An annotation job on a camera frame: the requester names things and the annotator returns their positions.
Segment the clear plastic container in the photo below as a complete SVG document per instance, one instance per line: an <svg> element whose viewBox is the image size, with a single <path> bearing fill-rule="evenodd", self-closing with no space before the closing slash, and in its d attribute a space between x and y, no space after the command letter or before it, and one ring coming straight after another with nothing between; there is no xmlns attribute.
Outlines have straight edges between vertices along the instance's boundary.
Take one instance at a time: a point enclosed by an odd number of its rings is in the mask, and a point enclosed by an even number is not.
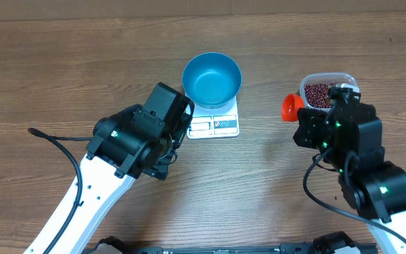
<svg viewBox="0 0 406 254"><path fill-rule="evenodd" d="M332 87L352 88L360 93L357 81L348 73L316 73L305 77L300 83L299 95L309 109L329 111L333 100L328 96Z"/></svg>

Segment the orange measuring scoop blue handle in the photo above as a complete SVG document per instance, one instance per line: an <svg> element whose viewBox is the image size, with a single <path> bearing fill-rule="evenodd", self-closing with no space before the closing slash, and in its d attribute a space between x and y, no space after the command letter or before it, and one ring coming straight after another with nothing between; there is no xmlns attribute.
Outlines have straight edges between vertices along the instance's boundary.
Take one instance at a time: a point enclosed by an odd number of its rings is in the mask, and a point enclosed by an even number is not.
<svg viewBox="0 0 406 254"><path fill-rule="evenodd" d="M283 100L281 106L281 118L283 121L295 122L298 120L297 112L303 108L305 103L303 99L296 94L289 94Z"/></svg>

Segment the white kitchen scale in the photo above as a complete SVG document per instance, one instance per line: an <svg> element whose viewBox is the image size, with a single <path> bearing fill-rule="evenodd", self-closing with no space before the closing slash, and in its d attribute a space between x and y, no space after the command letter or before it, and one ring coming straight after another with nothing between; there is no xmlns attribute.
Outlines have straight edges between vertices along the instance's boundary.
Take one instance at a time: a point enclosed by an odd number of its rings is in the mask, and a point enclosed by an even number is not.
<svg viewBox="0 0 406 254"><path fill-rule="evenodd" d="M191 140L234 138L240 134L237 95L224 106L207 109L195 105L187 137Z"/></svg>

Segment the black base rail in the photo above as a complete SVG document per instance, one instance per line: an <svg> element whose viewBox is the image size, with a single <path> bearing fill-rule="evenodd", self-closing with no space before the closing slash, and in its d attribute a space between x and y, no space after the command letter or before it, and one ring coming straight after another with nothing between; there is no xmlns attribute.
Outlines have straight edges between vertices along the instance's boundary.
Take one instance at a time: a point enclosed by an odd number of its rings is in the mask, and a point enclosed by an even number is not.
<svg viewBox="0 0 406 254"><path fill-rule="evenodd" d="M93 248L86 248L82 254L125 253L125 254L312 254L312 253L359 253L378 254L375 243L358 243L345 232L337 231L315 238L310 242L279 243L274 246L238 246L205 248L163 248L125 243L110 236L103 238Z"/></svg>

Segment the red beans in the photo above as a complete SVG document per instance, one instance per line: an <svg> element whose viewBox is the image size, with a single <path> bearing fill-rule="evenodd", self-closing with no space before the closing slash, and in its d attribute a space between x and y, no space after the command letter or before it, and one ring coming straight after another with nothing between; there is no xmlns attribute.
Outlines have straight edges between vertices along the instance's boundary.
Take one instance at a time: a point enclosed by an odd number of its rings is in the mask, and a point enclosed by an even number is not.
<svg viewBox="0 0 406 254"><path fill-rule="evenodd" d="M304 93L309 106L314 108L331 108L331 99L328 97L329 88L334 83L316 83L304 86Z"/></svg>

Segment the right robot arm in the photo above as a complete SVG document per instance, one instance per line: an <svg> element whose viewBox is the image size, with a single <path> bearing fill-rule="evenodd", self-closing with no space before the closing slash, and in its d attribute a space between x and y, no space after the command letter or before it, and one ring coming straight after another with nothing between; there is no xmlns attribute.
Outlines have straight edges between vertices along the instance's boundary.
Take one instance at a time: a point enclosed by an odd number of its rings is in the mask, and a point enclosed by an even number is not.
<svg viewBox="0 0 406 254"><path fill-rule="evenodd" d="M329 205L304 192L315 203L367 225L384 253L406 253L406 171L385 160L382 123L371 104L360 101L351 88L330 87L329 111L295 107L299 123L293 140L300 147L319 151L303 181L320 162L338 172L338 182L355 214Z"/></svg>

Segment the blue bowl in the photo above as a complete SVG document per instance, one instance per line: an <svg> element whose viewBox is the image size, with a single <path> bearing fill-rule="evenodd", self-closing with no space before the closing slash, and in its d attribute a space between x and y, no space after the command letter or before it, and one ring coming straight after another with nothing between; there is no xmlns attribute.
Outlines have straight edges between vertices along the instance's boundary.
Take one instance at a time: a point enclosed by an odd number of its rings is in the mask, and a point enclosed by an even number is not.
<svg viewBox="0 0 406 254"><path fill-rule="evenodd" d="M182 74L182 85L195 104L218 109L238 95L242 87L242 71L229 56L206 52L187 63Z"/></svg>

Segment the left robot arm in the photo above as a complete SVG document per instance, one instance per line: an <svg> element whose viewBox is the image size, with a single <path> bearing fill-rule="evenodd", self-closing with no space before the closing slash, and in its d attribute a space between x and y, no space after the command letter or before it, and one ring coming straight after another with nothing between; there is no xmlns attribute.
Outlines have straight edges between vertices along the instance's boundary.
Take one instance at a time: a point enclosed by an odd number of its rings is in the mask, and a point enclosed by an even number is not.
<svg viewBox="0 0 406 254"><path fill-rule="evenodd" d="M29 133L50 141L67 156L76 177L26 253L81 253L141 174L166 179L194 109L189 97L157 83L144 104L96 123L81 161L62 145L62 137L29 128Z"/></svg>

